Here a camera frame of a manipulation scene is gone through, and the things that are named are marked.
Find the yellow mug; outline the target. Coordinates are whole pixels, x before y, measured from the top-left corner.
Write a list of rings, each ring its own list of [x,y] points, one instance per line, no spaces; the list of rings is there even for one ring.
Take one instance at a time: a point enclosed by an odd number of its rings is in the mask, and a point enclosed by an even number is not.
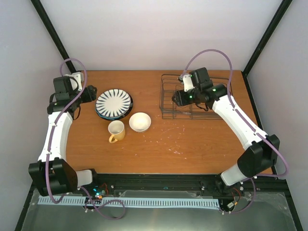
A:
[[[117,141],[121,141],[125,137],[125,126],[124,123],[117,120],[112,121],[108,125],[108,132],[110,133],[109,142],[115,143]]]

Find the white floral bowl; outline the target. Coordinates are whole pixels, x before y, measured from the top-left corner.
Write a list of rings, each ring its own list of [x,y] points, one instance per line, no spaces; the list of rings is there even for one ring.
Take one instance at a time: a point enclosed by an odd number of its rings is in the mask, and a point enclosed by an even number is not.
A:
[[[143,112],[134,113],[129,119],[129,126],[135,132],[145,132],[149,129],[152,120]]]

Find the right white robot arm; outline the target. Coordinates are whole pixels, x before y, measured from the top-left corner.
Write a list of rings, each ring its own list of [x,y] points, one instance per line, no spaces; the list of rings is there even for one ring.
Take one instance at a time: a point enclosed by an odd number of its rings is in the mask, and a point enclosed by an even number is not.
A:
[[[178,80],[183,84],[183,89],[174,92],[172,101],[177,106],[199,106],[203,103],[203,110],[213,110],[218,114],[244,149],[236,164],[217,176],[215,184],[220,194],[276,164],[280,145],[278,137],[269,136],[243,112],[230,94],[229,86],[214,84],[204,67],[182,74]]]

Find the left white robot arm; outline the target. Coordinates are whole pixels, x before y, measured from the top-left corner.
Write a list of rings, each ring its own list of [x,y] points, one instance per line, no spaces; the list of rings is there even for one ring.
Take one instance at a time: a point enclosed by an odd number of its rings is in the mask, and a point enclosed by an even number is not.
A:
[[[38,161],[28,167],[41,196],[74,192],[80,186],[93,194],[100,188],[93,168],[75,171],[66,161],[69,129],[77,118],[74,113],[80,112],[82,103],[96,100],[97,89],[92,85],[83,88],[83,81],[81,72],[53,80],[55,92],[47,107],[49,125],[44,147]]]

